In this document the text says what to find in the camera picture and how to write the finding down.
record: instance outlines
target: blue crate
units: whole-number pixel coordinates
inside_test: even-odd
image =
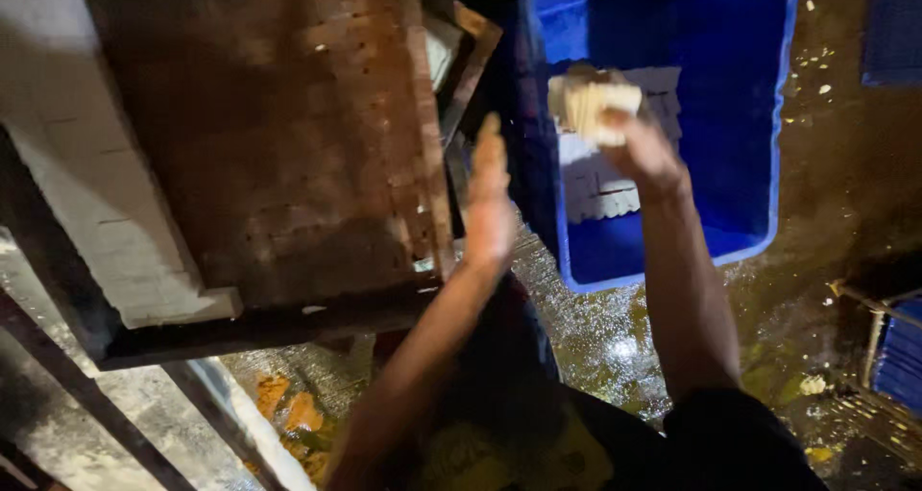
[[[679,151],[716,264],[775,237],[781,87],[798,0],[519,0],[513,193],[574,291],[643,279],[639,214],[567,222],[547,80],[572,61],[682,67]]]
[[[893,309],[922,320],[922,298],[894,304]],[[883,332],[872,388],[889,394],[922,416],[922,329],[890,317]]]

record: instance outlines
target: hand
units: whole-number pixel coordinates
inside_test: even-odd
[[[658,126],[616,109],[603,110],[599,119],[624,133],[626,146],[600,149],[619,172],[637,183],[642,198],[656,201],[691,191],[688,169]]]
[[[491,112],[483,120],[474,149],[473,172],[467,184],[468,265],[505,271],[515,241],[515,212],[506,193],[506,144],[500,135],[500,117]]]

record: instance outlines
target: debris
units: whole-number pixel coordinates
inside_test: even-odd
[[[826,380],[823,379],[823,376],[817,374],[816,376],[807,376],[801,381],[801,393],[805,396],[812,396],[816,394],[822,394],[826,390]]]
[[[284,376],[260,376],[259,382],[256,383],[256,408],[263,417],[272,418],[276,406],[290,384],[291,381]]]
[[[804,450],[811,464],[820,464],[833,458],[833,450],[828,448],[808,448]]]
[[[324,416],[317,412],[314,406],[314,396],[307,392],[298,392],[291,398],[289,404],[289,417],[285,423],[286,431],[306,428],[312,432],[320,429],[324,423]]]

